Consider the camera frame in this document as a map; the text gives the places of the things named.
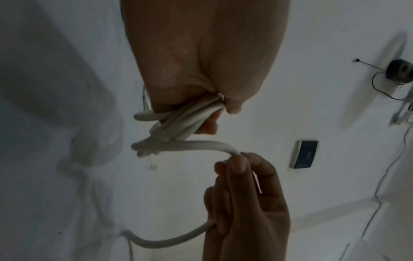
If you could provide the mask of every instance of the human hand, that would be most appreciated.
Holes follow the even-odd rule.
[[[284,261],[290,216],[274,166],[243,154],[216,163],[215,172],[204,201],[217,225],[206,232],[203,261]]]
[[[208,92],[228,113],[261,88],[284,37],[289,0],[123,0],[131,49],[154,112]],[[198,133],[215,134],[220,112]]]

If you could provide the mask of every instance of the hand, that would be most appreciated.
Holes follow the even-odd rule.
[[[123,0],[131,49],[155,112],[221,93],[228,113],[261,88],[289,0]],[[214,114],[198,133],[215,134]]]
[[[284,261],[290,216],[274,166],[243,154],[216,163],[215,172],[204,201],[217,225],[206,232],[203,261]]]

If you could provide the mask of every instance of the white cable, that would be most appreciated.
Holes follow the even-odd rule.
[[[144,111],[134,115],[138,121],[158,122],[152,126],[147,139],[132,144],[132,149],[137,151],[138,157],[147,157],[158,154],[161,151],[179,150],[216,150],[226,152],[230,155],[240,153],[234,147],[218,141],[185,141],[194,134],[208,117],[217,110],[224,107],[222,98],[218,95],[208,94],[197,101],[192,101],[184,107],[163,113]],[[189,241],[215,225],[208,220],[195,230],[175,238],[162,241],[144,240],[130,230],[124,230],[120,234],[128,238],[134,244],[148,249],[159,249],[175,246]]]

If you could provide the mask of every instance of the dark rectangular device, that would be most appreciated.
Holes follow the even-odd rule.
[[[295,145],[290,168],[305,169],[313,164],[318,141],[298,141]]]

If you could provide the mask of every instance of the fingernail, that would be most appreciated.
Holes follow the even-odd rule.
[[[223,235],[226,235],[228,232],[227,220],[223,215],[218,217],[218,231]]]
[[[240,175],[247,170],[247,159],[244,156],[232,156],[229,159],[232,173]]]

